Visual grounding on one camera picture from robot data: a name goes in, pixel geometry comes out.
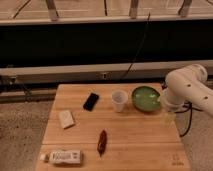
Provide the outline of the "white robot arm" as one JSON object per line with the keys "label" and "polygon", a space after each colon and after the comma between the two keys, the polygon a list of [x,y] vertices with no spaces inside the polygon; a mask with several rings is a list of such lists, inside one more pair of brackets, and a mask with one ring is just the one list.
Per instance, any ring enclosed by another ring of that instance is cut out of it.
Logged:
{"label": "white robot arm", "polygon": [[205,85],[207,78],[207,70],[200,64],[188,65],[166,75],[166,88],[159,97],[166,111],[166,123],[174,121],[175,113],[186,101],[213,118],[213,90]]}

